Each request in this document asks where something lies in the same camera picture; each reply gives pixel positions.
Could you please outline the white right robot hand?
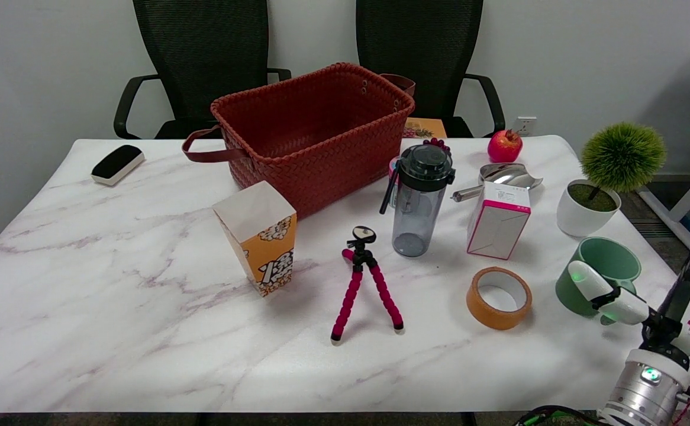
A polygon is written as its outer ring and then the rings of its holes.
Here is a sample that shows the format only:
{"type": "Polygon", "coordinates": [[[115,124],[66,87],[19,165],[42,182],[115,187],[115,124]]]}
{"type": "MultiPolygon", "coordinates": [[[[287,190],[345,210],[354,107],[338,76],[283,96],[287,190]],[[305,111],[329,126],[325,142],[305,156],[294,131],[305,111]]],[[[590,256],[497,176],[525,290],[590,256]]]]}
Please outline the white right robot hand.
{"type": "Polygon", "coordinates": [[[608,320],[643,326],[642,350],[669,357],[688,369],[690,357],[690,252],[659,308],[607,279],[581,260],[567,266],[569,279],[591,307],[608,320]]]}

